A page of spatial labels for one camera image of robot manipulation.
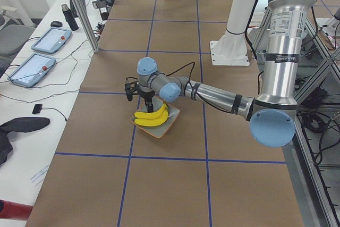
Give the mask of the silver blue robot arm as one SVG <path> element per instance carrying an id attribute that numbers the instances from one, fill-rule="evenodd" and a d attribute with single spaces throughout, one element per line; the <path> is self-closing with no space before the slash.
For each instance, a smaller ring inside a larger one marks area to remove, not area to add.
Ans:
<path id="1" fill-rule="evenodd" d="M 145 57 L 138 62 L 138 79 L 125 84 L 128 100 L 141 96 L 147 111 L 154 109 L 158 94 L 168 103 L 179 96 L 200 100 L 220 111 L 243 116 L 250 123 L 254 139 L 268 147 L 288 144 L 295 134 L 297 108 L 293 90 L 307 11 L 316 0 L 269 0 L 271 9 L 268 49 L 262 87 L 255 98 L 244 97 L 186 77 L 168 77 L 158 70 L 156 61 Z"/>

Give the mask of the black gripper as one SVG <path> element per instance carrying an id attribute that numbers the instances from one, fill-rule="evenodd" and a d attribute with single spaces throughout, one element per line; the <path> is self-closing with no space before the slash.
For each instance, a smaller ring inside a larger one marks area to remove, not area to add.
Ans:
<path id="1" fill-rule="evenodd" d="M 134 81 L 129 82 L 129 78 L 125 79 L 124 90 L 128 101 L 133 100 L 133 96 L 141 96 L 144 99 L 146 110 L 148 113 L 154 111 L 154 105 L 152 103 L 152 98 L 155 96 L 153 90 L 146 88 L 145 90 L 139 85 L 138 79 L 134 78 Z"/>

